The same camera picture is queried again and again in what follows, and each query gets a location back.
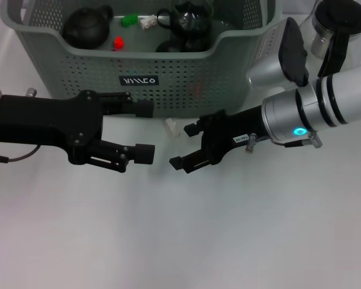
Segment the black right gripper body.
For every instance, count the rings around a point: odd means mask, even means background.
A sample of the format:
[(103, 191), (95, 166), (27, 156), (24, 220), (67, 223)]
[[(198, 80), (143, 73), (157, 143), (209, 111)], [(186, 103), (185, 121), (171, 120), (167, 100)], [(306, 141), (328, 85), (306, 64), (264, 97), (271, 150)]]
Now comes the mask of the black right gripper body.
[(255, 134), (261, 140), (269, 139), (261, 108), (259, 105), (233, 115), (220, 110), (197, 121), (203, 132), (201, 149), (210, 164), (220, 163), (229, 151), (247, 144), (246, 141), (235, 141), (236, 137)]

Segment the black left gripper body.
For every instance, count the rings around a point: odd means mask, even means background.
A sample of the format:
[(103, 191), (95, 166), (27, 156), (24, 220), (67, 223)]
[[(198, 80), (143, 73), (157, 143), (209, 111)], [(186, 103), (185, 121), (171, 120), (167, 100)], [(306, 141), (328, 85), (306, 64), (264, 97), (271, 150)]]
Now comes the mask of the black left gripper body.
[(0, 99), (0, 142), (54, 146), (69, 162), (90, 162), (88, 148), (100, 139), (103, 114), (97, 93), (84, 90), (70, 99), (3, 95)]

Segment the white toy block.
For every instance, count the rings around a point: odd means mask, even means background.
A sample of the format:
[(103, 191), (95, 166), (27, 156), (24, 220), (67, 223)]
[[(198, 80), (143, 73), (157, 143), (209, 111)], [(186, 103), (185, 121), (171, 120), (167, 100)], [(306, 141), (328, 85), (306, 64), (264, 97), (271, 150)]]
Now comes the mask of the white toy block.
[(142, 30), (147, 30), (157, 24), (157, 17), (153, 14), (140, 20), (140, 27)]
[(168, 135), (172, 138), (178, 138), (180, 136), (181, 132), (177, 126), (177, 123), (172, 118), (165, 119), (163, 121), (163, 125)]

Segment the green rectangular toy block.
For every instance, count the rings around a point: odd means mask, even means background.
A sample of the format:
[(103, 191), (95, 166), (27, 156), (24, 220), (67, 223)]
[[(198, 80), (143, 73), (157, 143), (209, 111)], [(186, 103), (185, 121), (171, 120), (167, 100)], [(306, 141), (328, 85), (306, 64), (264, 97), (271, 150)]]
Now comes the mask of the green rectangular toy block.
[(122, 27), (129, 27), (138, 23), (138, 14), (129, 14), (121, 18)]

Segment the grey-green perforated storage bin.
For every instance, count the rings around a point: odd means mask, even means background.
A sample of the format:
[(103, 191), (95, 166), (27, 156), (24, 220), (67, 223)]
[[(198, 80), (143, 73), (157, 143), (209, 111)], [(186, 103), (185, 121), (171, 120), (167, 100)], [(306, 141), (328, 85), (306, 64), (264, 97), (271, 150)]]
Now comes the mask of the grey-green perforated storage bin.
[[(107, 41), (91, 50), (70, 46), (62, 36), (69, 16), (103, 5), (114, 13)], [(126, 15), (142, 19), (171, 6), (172, 0), (2, 0), (0, 12), (55, 99), (82, 90), (131, 92), (152, 100), (158, 118), (236, 111), (249, 93), (246, 71), (259, 36), (280, 20), (283, 0), (214, 0), (210, 48), (203, 52), (156, 53), (171, 39), (169, 30), (121, 25)], [(125, 43), (119, 51), (117, 36)]]

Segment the dark clay teapot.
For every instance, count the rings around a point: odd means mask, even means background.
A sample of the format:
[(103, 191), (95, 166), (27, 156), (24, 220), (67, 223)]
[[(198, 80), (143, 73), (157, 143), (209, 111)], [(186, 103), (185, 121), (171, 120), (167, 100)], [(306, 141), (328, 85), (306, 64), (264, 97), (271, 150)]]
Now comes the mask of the dark clay teapot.
[(95, 49), (110, 34), (113, 9), (103, 5), (97, 9), (84, 7), (73, 12), (63, 26), (63, 39), (74, 48)]

